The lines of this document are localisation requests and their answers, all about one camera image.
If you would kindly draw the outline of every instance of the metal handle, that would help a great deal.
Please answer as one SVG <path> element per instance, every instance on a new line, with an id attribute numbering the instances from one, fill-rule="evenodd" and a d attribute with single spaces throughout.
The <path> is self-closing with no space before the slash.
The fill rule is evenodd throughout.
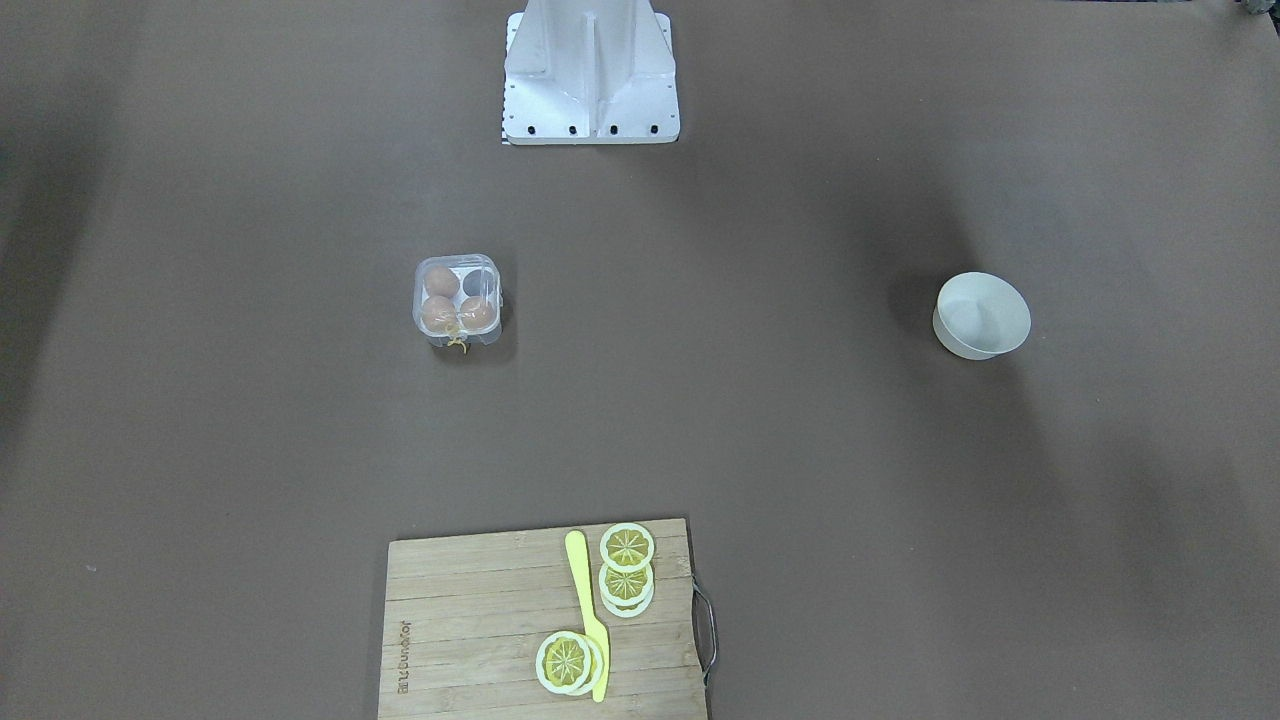
<path id="1" fill-rule="evenodd" d="M 701 585 L 698 584 L 698 578 L 694 578 L 694 600 L 701 598 L 703 606 L 707 607 L 707 635 L 712 641 L 712 657 L 705 664 L 703 662 L 703 650 L 696 647 L 698 633 L 694 633 L 694 644 L 698 651 L 698 664 L 703 667 L 703 687 L 708 687 L 712 682 L 712 669 L 716 667 L 716 657 L 719 655 L 719 635 L 716 634 L 716 609 L 712 607 L 712 601 L 707 598 L 707 593 L 703 592 Z"/>

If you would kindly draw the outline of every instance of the knife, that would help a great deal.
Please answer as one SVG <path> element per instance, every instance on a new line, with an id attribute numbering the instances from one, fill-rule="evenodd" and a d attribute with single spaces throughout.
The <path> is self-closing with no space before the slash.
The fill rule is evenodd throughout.
<path id="1" fill-rule="evenodd" d="M 595 603 L 591 602 L 591 566 L 586 555 L 586 536 L 582 530 L 571 530 L 564 536 L 564 552 L 568 555 L 568 569 L 573 573 L 573 587 L 577 589 L 577 603 L 582 609 L 582 629 L 586 637 L 600 646 L 604 657 L 604 670 L 600 680 L 591 688 L 591 700 L 604 700 L 604 688 L 609 684 L 609 630 L 595 616 Z"/>

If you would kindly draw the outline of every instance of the egg carton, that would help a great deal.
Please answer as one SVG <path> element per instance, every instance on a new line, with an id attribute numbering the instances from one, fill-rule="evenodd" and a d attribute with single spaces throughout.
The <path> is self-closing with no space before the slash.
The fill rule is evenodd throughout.
<path id="1" fill-rule="evenodd" d="M 488 255 L 428 258 L 413 278 L 413 324 L 436 347 L 502 334 L 502 275 Z"/>

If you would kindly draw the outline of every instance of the citrus slice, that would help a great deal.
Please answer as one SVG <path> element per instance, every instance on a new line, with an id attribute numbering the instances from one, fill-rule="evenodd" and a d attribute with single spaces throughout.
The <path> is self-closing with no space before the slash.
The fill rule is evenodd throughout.
<path id="1" fill-rule="evenodd" d="M 636 605 L 635 607 L 618 607 L 617 605 L 613 605 L 612 602 L 600 598 L 600 605 L 603 605 L 605 610 L 617 615 L 618 618 L 635 618 L 636 615 L 644 612 L 649 607 L 650 602 L 653 602 L 653 592 L 649 592 L 649 594 L 645 596 L 643 601 L 640 601 L 640 605 Z"/>
<path id="2" fill-rule="evenodd" d="M 618 573 L 600 565 L 600 600 L 614 607 L 635 607 L 653 593 L 653 565 L 630 573 Z"/>
<path id="3" fill-rule="evenodd" d="M 653 536 L 635 523 L 618 523 L 600 537 L 600 560 L 618 573 L 639 570 L 653 560 Z"/>
<path id="4" fill-rule="evenodd" d="M 556 694 L 570 694 L 591 675 L 591 650 L 582 635 L 559 630 L 543 641 L 534 666 L 544 688 Z"/>
<path id="5" fill-rule="evenodd" d="M 582 696 L 594 691 L 595 683 L 599 683 L 600 675 L 604 674 L 604 651 L 602 651 L 600 646 L 596 644 L 596 642 L 593 641 L 591 638 L 586 635 L 581 637 L 584 641 L 586 641 L 586 647 L 591 650 L 591 678 L 588 682 L 582 683 L 581 688 L 577 688 L 576 691 L 568 693 L 572 696 Z"/>

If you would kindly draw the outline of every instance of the wooden cutting board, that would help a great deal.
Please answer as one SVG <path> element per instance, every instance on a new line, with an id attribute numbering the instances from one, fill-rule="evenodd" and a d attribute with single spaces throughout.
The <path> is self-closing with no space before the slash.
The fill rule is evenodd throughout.
<path id="1" fill-rule="evenodd" d="M 564 534 L 575 528 L 390 543 L 378 717 L 707 720 L 685 520 L 643 524 L 655 546 L 649 609 L 616 618 L 593 592 L 612 646 L 600 703 L 552 694 L 534 675 L 548 634 L 582 632 L 564 556 Z M 576 528 L 586 533 L 593 589 L 608 527 Z"/>

